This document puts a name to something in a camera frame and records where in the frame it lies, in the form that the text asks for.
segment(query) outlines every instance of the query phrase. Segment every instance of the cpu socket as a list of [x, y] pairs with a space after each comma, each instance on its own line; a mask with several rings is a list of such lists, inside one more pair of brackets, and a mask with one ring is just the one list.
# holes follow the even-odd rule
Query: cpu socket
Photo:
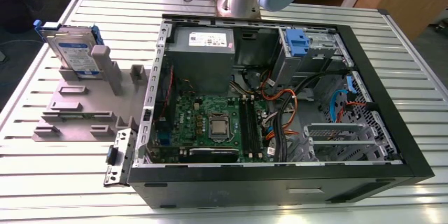
[[212, 113], [208, 116], [208, 137], [216, 143], [229, 139], [229, 115]]

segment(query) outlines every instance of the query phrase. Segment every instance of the hard drive label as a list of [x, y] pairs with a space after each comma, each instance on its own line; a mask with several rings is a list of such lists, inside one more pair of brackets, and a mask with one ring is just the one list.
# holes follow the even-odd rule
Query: hard drive label
[[93, 76], [100, 73], [100, 69], [89, 56], [89, 47], [87, 44], [59, 43], [65, 61], [73, 71], [81, 75]]

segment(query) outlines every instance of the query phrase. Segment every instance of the ram slot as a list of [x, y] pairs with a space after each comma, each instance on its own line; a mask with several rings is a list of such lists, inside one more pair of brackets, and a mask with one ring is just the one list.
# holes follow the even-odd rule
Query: ram slot
[[249, 124], [249, 152], [253, 154], [260, 153], [260, 141], [259, 141], [259, 130], [257, 130], [257, 115], [253, 106], [253, 101], [247, 103], [248, 109], [248, 124]]
[[247, 122], [247, 100], [240, 99], [240, 131], [243, 142], [243, 153], [249, 154], [249, 136], [248, 136], [248, 122]]

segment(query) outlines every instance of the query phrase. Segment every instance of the blue cable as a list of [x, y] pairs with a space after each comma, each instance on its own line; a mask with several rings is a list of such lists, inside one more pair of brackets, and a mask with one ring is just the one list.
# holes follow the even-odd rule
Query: blue cable
[[332, 122], [336, 122], [336, 115], [335, 115], [335, 103], [336, 103], [336, 97], [339, 93], [343, 92], [344, 94], [348, 94], [348, 91], [345, 89], [336, 90], [333, 95], [331, 96], [329, 100], [329, 118]]

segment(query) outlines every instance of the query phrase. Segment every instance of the blue plastic latch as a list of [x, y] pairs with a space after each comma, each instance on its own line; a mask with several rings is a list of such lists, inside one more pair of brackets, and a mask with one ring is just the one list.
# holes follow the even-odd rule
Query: blue plastic latch
[[43, 24], [43, 22], [39, 20], [39, 19], [36, 19], [35, 20], [35, 22], [33, 22], [33, 26], [35, 26], [35, 31], [36, 31], [36, 33], [39, 34], [39, 36], [40, 36], [40, 38], [41, 38], [41, 40], [44, 41], [44, 42], [47, 42], [45, 41], [45, 38], [44, 38], [44, 36], [43, 36], [43, 33], [40, 32], [40, 30], [41, 30], [41, 25]]
[[96, 39], [96, 43], [99, 45], [104, 45], [104, 41], [103, 41], [101, 34], [100, 34], [100, 29], [96, 25], [92, 26], [92, 33], [93, 33], [93, 37]]
[[353, 87], [353, 79], [352, 79], [352, 76], [347, 76], [347, 86], [348, 86], [348, 90], [349, 90], [353, 94], [356, 94], [357, 91], [356, 91], [356, 89], [355, 89], [355, 87]]
[[304, 57], [309, 49], [309, 39], [301, 29], [287, 29], [287, 43], [293, 57]]

